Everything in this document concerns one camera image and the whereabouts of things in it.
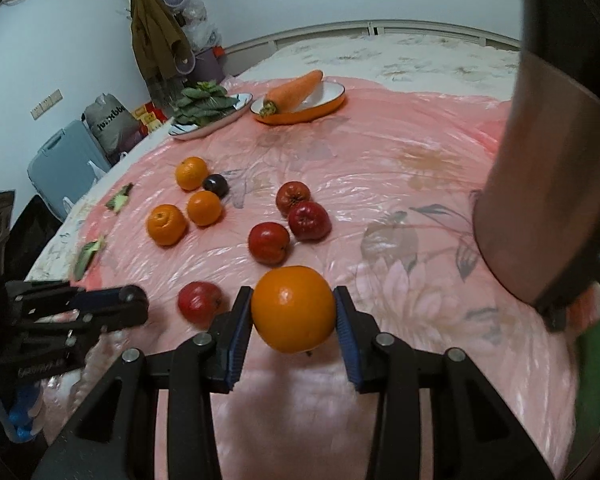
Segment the left gloved hand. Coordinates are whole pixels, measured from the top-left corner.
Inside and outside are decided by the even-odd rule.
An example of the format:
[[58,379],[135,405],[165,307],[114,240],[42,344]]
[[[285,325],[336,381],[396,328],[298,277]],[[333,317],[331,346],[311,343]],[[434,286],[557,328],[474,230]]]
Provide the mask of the left gloved hand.
[[34,440],[44,426],[45,408],[40,382],[0,389],[0,429],[14,443]]

